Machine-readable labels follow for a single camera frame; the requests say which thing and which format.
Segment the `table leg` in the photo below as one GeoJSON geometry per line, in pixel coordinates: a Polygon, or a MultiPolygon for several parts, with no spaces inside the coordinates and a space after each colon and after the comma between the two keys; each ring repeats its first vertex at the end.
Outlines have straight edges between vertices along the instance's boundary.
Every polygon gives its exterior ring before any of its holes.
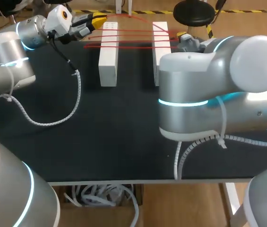
{"type": "Polygon", "coordinates": [[[225,200],[229,212],[230,226],[243,227],[247,223],[243,205],[240,205],[235,183],[223,183],[225,200]]]}
{"type": "Polygon", "coordinates": [[[231,227],[243,227],[247,223],[247,218],[245,211],[243,209],[243,204],[238,208],[236,213],[230,219],[231,227]]]}
{"type": "Polygon", "coordinates": [[[115,11],[117,14],[122,13],[122,0],[115,0],[115,11]]]}
{"type": "Polygon", "coordinates": [[[128,13],[131,16],[131,13],[132,13],[132,0],[128,0],[128,13]]]}

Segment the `white cable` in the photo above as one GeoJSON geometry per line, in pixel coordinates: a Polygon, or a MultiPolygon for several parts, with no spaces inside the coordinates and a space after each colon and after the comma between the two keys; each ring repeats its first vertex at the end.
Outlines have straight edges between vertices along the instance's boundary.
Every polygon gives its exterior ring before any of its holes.
{"type": "Polygon", "coordinates": [[[82,205],[77,201],[77,197],[76,197],[76,186],[73,185],[71,187],[71,194],[72,194],[72,199],[73,199],[73,204],[75,204],[77,207],[82,207],[82,205]]]}
{"type": "Polygon", "coordinates": [[[78,186],[77,189],[75,186],[72,186],[71,193],[72,198],[69,197],[66,193],[64,193],[65,198],[67,198],[70,202],[72,202],[77,207],[82,206],[116,206],[116,201],[119,200],[119,196],[122,196],[124,193],[127,192],[132,198],[133,206],[135,209],[135,215],[132,220],[132,223],[130,227],[134,227],[138,221],[138,202],[137,199],[133,193],[133,185],[131,185],[131,190],[124,185],[118,184],[118,185],[87,185],[81,192],[81,200],[84,202],[84,204],[80,204],[77,201],[77,195],[79,194],[79,189],[81,186],[78,186]],[[86,194],[86,192],[91,188],[91,192],[89,194],[86,194]],[[117,189],[119,191],[118,196],[114,199],[109,201],[107,199],[107,195],[111,193],[112,190],[117,189]]]}
{"type": "Polygon", "coordinates": [[[126,188],[124,185],[121,185],[121,184],[117,185],[117,187],[120,187],[124,191],[128,192],[129,195],[132,197],[132,202],[133,202],[133,206],[134,206],[134,210],[135,210],[135,215],[134,215],[134,218],[132,220],[132,223],[131,223],[130,227],[134,227],[137,224],[138,215],[139,215],[137,199],[135,198],[135,195],[133,194],[133,192],[129,188],[126,188]]]}
{"type": "Polygon", "coordinates": [[[181,151],[181,141],[177,144],[176,148],[176,153],[175,153],[175,159],[174,159],[174,179],[177,180],[177,165],[179,161],[179,156],[180,156],[180,151],[181,151]]]}
{"type": "MultiPolygon", "coordinates": [[[[73,110],[71,111],[71,113],[63,118],[62,120],[59,120],[57,122],[52,122],[52,123],[38,123],[38,122],[35,122],[34,120],[32,120],[28,114],[26,113],[24,107],[21,105],[21,103],[13,96],[10,96],[10,98],[18,105],[18,107],[20,108],[20,110],[22,111],[24,117],[32,124],[34,125],[37,125],[37,126],[53,126],[53,125],[57,125],[57,124],[61,124],[65,121],[67,121],[70,117],[72,117],[72,115],[75,113],[75,111],[77,110],[78,108],[78,105],[79,105],[79,102],[80,102],[80,98],[81,98],[81,77],[80,77],[80,73],[78,70],[76,70],[75,72],[75,75],[77,76],[78,78],[78,97],[77,97],[77,101],[76,101],[76,104],[75,104],[75,107],[73,108],[73,110]]],[[[1,97],[9,97],[8,94],[2,94],[0,95],[0,98],[1,97]]]]}
{"type": "Polygon", "coordinates": [[[223,149],[226,149],[226,145],[224,143],[224,135],[226,133],[226,126],[227,126],[227,110],[226,110],[226,107],[224,105],[224,102],[222,101],[222,99],[217,96],[216,99],[218,100],[219,104],[220,104],[220,108],[222,109],[222,118],[223,118],[223,122],[222,122],[222,130],[221,130],[221,133],[220,133],[220,138],[217,139],[218,141],[218,144],[223,148],[223,149]]]}
{"type": "MultiPolygon", "coordinates": [[[[210,137],[206,137],[200,140],[196,140],[194,141],[186,150],[185,152],[182,154],[181,159],[180,159],[180,163],[178,166],[178,178],[181,179],[182,176],[182,169],[185,163],[185,160],[188,156],[188,154],[198,145],[209,141],[209,140],[215,140],[215,139],[219,139],[221,137],[221,135],[216,135],[216,136],[210,136],[210,137]]],[[[264,141],[258,141],[258,140],[251,140],[251,139],[247,139],[247,138],[243,138],[243,137],[239,137],[239,136],[232,136],[232,135],[225,135],[223,136],[222,139],[226,139],[226,140],[233,140],[233,141],[237,141],[237,142],[242,142],[242,143],[247,143],[247,144],[251,144],[251,145],[256,145],[256,146],[261,146],[261,147],[267,147],[267,142],[264,141]]]]}
{"type": "Polygon", "coordinates": [[[9,92],[9,97],[7,98],[7,101],[11,102],[11,95],[12,95],[12,92],[13,92],[14,87],[15,87],[15,79],[14,79],[14,74],[12,73],[10,68],[8,66],[6,68],[10,74],[10,79],[11,79],[10,92],[9,92]]]}

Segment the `white cylinder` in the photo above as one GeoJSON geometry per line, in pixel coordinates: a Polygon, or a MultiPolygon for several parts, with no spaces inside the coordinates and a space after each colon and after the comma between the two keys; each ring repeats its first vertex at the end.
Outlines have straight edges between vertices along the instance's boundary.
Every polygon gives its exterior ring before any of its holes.
{"type": "Polygon", "coordinates": [[[0,226],[57,227],[59,218],[53,188],[0,144],[0,226]]]}

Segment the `black cable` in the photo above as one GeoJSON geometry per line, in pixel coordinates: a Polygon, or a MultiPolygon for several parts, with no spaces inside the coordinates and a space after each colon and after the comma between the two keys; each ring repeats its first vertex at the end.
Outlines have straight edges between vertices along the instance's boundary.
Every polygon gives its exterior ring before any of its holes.
{"type": "Polygon", "coordinates": [[[59,54],[59,56],[61,56],[71,67],[71,69],[73,69],[74,71],[77,70],[77,68],[72,64],[72,62],[58,49],[58,47],[56,46],[56,43],[54,42],[54,38],[49,39],[49,43],[50,45],[53,47],[53,49],[59,54]]]}
{"type": "Polygon", "coordinates": [[[224,4],[226,3],[226,0],[218,0],[215,6],[215,9],[218,8],[218,12],[215,14],[215,19],[213,20],[212,24],[216,21],[216,19],[218,18],[220,12],[223,9],[224,4]]]}

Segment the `metal frame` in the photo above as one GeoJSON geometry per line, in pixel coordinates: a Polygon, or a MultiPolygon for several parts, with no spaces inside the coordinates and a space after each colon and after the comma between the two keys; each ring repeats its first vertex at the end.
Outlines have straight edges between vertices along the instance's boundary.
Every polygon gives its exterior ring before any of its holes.
{"type": "Polygon", "coordinates": [[[149,184],[149,183],[247,183],[251,179],[186,179],[186,180],[112,180],[112,181],[72,181],[48,182],[51,186],[89,185],[89,184],[149,184]]]}
{"type": "Polygon", "coordinates": [[[230,217],[230,227],[243,227],[247,223],[247,218],[243,204],[239,203],[235,183],[223,183],[223,190],[228,208],[226,212],[230,217]]]}

